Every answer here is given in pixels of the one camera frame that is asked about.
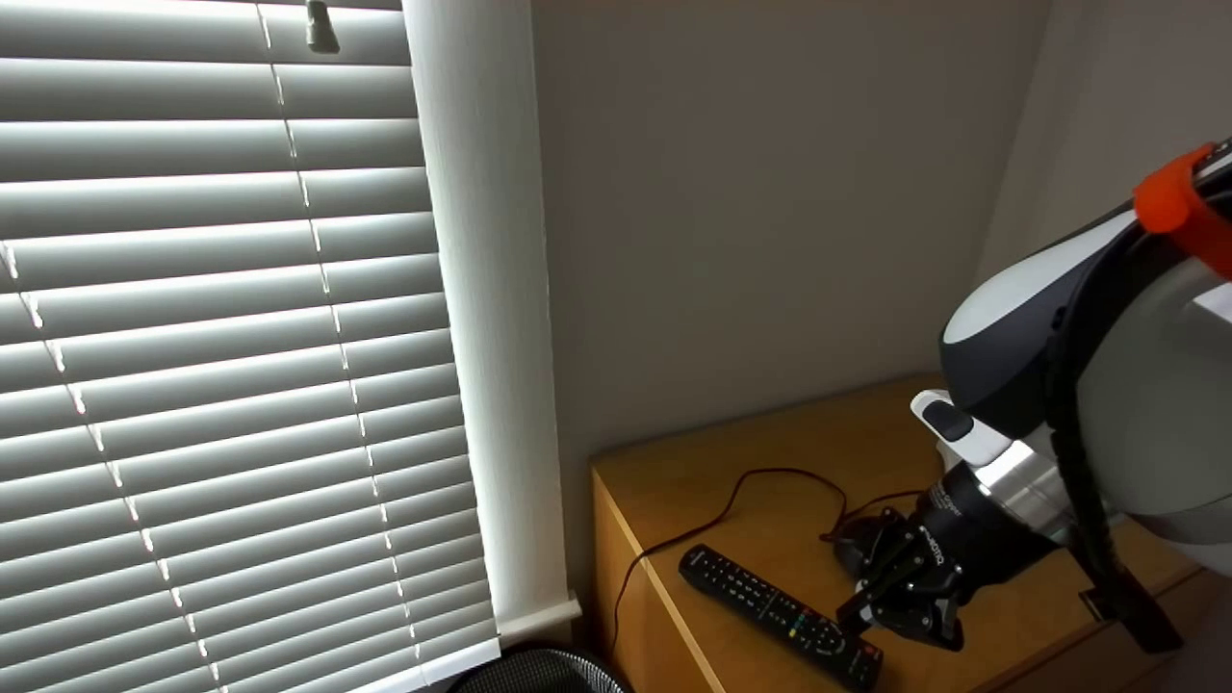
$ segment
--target cable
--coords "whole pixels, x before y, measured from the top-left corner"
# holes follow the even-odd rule
[[[645,552],[627,563],[627,570],[624,570],[624,579],[622,579],[622,589],[618,589],[618,602],[613,602],[613,644],[610,644],[610,652],[618,652],[618,644],[622,644],[622,604],[624,604],[627,582],[632,582],[632,575],[645,566],[645,558],[650,558],[650,555],[659,555],[659,552],[665,552],[665,545],[678,545],[678,541],[684,541],[684,540],[695,540],[695,534],[704,534],[704,530],[719,528],[719,523],[732,514],[732,508],[737,508],[737,502],[740,502],[740,494],[745,494],[745,484],[746,484],[750,477],[804,477],[804,482],[817,482],[817,484],[823,484],[827,494],[837,494],[841,513],[837,513],[837,523],[831,523],[831,530],[827,530],[823,540],[831,540],[849,521],[872,513],[873,504],[886,504],[886,502],[899,502],[899,496],[919,496],[919,489],[899,489],[899,494],[872,496],[872,502],[864,502],[856,513],[849,513],[849,489],[837,484],[837,482],[823,477],[823,475],[813,475],[813,471],[800,471],[800,467],[760,467],[760,471],[745,471],[745,475],[737,477],[723,508],[719,508],[714,521],[704,521],[704,523],[697,523],[697,528],[688,528],[688,530],[681,530],[681,534],[659,540],[659,541],[645,545]]]

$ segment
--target window blind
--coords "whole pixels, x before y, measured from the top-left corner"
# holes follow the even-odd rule
[[[0,690],[497,653],[396,2],[0,2]]]

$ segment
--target wooden desk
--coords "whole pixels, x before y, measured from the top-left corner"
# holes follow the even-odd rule
[[[804,467],[853,494],[853,504],[926,489],[941,477],[941,459],[926,427],[908,417],[908,395],[926,376],[891,382],[827,395],[817,403],[737,418],[640,442],[599,459],[599,602],[602,627],[613,638],[613,602],[627,563],[678,530],[719,513],[732,482],[760,467]],[[704,541],[770,579],[817,613],[831,613],[853,586],[819,545],[837,502],[800,477],[746,482],[727,523]],[[649,558],[622,604],[622,644],[613,661],[640,693],[799,693],[837,690],[823,673],[746,627],[740,617],[704,602],[678,579],[681,545]],[[1140,582],[1164,596],[1184,630],[1218,596],[1218,579],[1157,541],[1136,523],[1118,528],[1118,545]],[[1164,657],[1148,657],[1121,627],[1095,627],[1077,593],[1084,570],[1068,555],[1035,563],[1009,586],[984,589],[962,608],[968,652],[872,630],[886,652],[880,690],[958,693],[958,690],[1130,690]]]

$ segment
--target black remote control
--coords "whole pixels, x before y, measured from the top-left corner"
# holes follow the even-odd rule
[[[800,657],[831,673],[841,684],[859,693],[873,690],[881,668],[880,645],[841,630],[827,617],[755,579],[727,555],[697,541],[681,558],[681,579],[714,602],[727,604],[732,613],[746,617],[761,630],[770,630],[779,644],[795,645]]]

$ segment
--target black trash can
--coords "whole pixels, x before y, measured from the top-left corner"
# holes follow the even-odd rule
[[[624,693],[624,684],[578,652],[527,645],[459,676],[450,693]]]

